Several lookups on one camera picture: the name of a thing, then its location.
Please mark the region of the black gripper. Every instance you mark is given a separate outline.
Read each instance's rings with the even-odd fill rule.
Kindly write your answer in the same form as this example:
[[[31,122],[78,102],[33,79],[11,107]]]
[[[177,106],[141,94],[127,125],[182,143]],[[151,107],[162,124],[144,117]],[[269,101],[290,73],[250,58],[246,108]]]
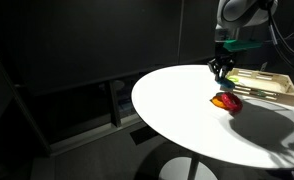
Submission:
[[[233,53],[229,52],[223,43],[217,43],[215,45],[215,56],[207,65],[210,71],[215,74],[215,81],[220,80],[220,73],[221,78],[226,79],[228,72],[235,66]]]

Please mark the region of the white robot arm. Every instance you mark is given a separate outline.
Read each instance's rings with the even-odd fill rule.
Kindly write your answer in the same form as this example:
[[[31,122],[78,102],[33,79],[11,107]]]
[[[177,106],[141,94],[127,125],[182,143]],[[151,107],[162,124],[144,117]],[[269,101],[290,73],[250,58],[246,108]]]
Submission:
[[[220,0],[217,25],[229,31],[260,25],[275,13],[277,6],[278,0]],[[218,55],[208,62],[217,82],[223,81],[234,65],[231,54]]]

